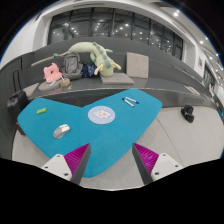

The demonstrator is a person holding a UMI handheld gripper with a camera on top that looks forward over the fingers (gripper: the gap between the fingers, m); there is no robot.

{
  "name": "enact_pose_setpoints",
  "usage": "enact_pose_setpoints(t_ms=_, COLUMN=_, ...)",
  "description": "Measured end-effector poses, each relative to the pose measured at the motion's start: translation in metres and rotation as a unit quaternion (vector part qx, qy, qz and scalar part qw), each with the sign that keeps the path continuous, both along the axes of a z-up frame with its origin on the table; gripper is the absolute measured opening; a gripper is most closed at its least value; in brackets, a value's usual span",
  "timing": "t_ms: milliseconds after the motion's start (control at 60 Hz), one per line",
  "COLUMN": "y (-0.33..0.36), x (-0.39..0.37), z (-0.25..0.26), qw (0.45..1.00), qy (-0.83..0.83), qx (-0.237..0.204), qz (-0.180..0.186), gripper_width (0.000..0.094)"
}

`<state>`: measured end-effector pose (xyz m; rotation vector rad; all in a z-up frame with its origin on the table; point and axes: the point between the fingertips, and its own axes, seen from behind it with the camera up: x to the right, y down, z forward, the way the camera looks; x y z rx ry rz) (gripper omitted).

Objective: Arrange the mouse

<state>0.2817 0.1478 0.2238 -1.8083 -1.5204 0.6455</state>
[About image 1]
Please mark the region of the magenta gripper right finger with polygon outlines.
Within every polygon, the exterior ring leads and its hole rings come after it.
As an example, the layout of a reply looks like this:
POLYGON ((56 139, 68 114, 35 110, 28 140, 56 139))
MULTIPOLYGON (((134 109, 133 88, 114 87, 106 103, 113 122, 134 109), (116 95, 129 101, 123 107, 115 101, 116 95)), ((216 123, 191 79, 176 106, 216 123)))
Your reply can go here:
POLYGON ((132 154, 145 185, 182 169, 167 153, 157 154, 137 143, 132 144, 132 154))

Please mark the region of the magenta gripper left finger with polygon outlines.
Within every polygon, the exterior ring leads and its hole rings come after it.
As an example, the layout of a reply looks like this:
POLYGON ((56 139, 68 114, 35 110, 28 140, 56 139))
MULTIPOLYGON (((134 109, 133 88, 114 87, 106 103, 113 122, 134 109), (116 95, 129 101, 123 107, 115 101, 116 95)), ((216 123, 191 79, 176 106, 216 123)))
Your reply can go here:
POLYGON ((85 144, 66 155, 56 154, 42 169, 79 185, 90 155, 91 145, 85 144))

